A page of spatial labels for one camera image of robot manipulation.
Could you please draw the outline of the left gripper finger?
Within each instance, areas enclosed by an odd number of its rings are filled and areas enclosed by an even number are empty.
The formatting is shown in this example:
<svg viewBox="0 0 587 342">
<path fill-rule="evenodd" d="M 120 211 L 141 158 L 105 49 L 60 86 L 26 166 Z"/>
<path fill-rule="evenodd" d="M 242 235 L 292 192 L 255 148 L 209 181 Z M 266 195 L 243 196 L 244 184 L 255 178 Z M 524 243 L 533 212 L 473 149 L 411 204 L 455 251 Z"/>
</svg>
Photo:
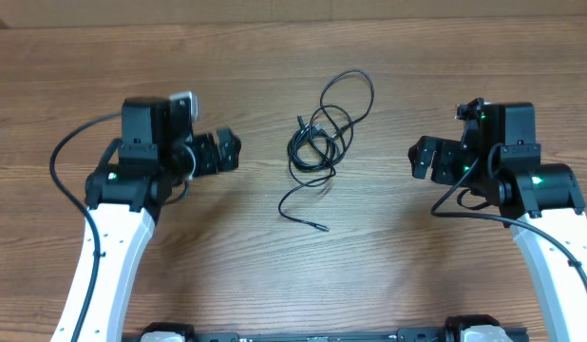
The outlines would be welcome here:
<svg viewBox="0 0 587 342">
<path fill-rule="evenodd" d="M 230 128 L 221 128 L 217 133 L 219 146 L 222 151 L 240 150 L 240 138 Z"/>
<path fill-rule="evenodd" d="M 229 172 L 229 171 L 236 170 L 238 168 L 238 157 L 239 157 L 238 150 L 223 148 L 220 151 L 220 160 L 219 160 L 218 171 L 219 172 Z"/>
</svg>

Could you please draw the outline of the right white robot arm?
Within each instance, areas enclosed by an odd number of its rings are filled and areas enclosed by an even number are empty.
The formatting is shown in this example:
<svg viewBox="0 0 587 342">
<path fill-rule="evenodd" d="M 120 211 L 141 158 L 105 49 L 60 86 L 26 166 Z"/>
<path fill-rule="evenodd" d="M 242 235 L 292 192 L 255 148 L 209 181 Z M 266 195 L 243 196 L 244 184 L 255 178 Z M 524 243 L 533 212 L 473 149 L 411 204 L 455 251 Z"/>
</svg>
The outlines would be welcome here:
<svg viewBox="0 0 587 342">
<path fill-rule="evenodd" d="M 553 341 L 587 341 L 586 203 L 572 169 L 544 164 L 530 103 L 457 107 L 457 141 L 423 136 L 408 150 L 411 173 L 483 203 L 456 219 L 497 221 L 510 230 L 532 278 Z"/>
</svg>

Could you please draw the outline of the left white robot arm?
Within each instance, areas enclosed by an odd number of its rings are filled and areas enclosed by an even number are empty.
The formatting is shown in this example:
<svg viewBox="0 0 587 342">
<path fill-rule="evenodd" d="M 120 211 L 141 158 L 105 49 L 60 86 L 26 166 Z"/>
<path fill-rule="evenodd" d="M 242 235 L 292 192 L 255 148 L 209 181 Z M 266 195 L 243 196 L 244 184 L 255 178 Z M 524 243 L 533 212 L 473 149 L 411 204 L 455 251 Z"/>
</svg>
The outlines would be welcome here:
<svg viewBox="0 0 587 342">
<path fill-rule="evenodd" d="M 77 200 L 85 218 L 82 250 L 55 341 L 120 341 L 135 276 L 161 209 L 190 181 L 237 169 L 241 141 L 231 129 L 194 134 L 199 101 L 190 92 L 123 102 L 113 139 Z"/>
</svg>

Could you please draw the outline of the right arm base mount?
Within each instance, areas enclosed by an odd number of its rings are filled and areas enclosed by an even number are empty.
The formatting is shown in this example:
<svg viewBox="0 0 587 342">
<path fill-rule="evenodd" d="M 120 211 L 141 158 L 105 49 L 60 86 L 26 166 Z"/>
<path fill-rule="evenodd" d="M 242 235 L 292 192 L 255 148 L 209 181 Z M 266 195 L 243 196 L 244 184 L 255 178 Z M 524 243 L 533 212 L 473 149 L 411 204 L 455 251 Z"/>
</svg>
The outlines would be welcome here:
<svg viewBox="0 0 587 342">
<path fill-rule="evenodd" d="M 452 342 L 512 342 L 500 322 L 487 314 L 448 317 L 445 320 L 445 340 Z"/>
</svg>

